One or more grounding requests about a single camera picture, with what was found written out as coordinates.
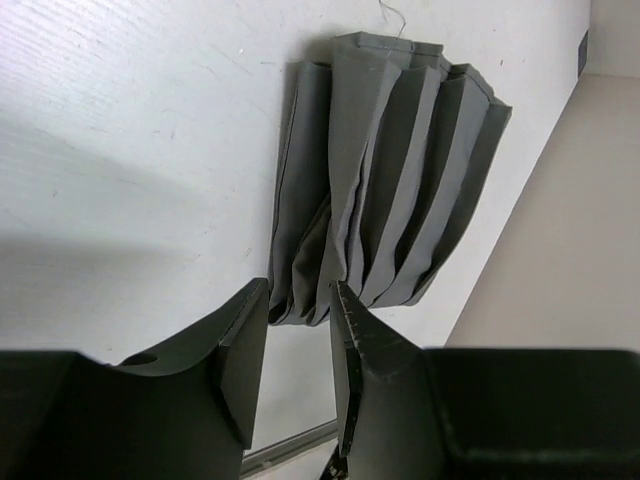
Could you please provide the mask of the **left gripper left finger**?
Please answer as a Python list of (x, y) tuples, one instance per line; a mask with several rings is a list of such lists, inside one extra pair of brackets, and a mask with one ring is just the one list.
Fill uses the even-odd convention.
[(5, 479), (236, 479), (253, 439), (268, 283), (118, 365), (1, 354)]

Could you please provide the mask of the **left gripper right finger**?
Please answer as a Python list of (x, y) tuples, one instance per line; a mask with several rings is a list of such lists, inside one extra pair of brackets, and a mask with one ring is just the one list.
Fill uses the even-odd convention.
[(338, 450), (352, 479), (635, 479), (639, 356), (422, 348), (331, 288)]

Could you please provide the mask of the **grey pleated skirt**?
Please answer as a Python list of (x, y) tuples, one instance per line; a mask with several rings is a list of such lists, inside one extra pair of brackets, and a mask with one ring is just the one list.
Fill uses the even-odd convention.
[(438, 44), (356, 32), (303, 62), (278, 160), (269, 321), (323, 323), (345, 282), (415, 305), (465, 234), (512, 109)]

